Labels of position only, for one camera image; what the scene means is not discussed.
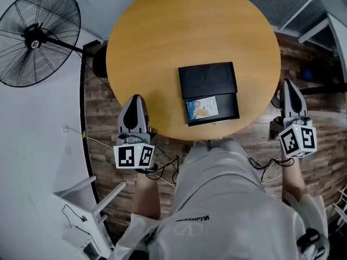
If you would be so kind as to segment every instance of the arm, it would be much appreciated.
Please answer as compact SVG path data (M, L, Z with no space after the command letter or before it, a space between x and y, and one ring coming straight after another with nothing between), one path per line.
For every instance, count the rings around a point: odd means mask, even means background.
M137 174L131 212L151 219L160 219L158 181L149 179L143 173Z
M295 159L292 166L283 167L282 171L282 198L284 197L284 192L288 192L299 202L301 197L307 193L299 160Z

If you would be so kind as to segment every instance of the black box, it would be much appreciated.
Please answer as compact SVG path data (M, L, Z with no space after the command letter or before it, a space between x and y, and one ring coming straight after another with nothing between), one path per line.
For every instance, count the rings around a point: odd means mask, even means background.
M188 126L238 119L237 86L232 62L202 64L178 69ZM187 102L214 96L218 115L191 119Z

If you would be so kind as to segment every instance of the electric fan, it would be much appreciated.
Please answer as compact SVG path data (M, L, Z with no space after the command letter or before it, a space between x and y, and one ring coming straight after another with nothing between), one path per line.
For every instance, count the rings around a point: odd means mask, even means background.
M76 0L16 0L0 19L0 81L28 87L51 76L77 48Z

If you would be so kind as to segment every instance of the person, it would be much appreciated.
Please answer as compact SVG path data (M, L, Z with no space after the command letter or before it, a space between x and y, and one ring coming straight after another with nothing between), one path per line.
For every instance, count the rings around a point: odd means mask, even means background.
M165 219L157 181L138 173L130 225L109 259L326 259L297 243L315 229L329 250L323 199L308 194L298 160L282 168L282 200L266 193L236 141L197 141Z

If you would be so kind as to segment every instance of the white shirt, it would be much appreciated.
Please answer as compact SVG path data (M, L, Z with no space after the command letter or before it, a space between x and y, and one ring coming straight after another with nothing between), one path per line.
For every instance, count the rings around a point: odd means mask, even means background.
M314 228L327 237L321 196L266 194L246 157L222 149L183 166L170 215L152 220L136 214L109 259L128 259L148 233L150 259L296 260L297 240Z

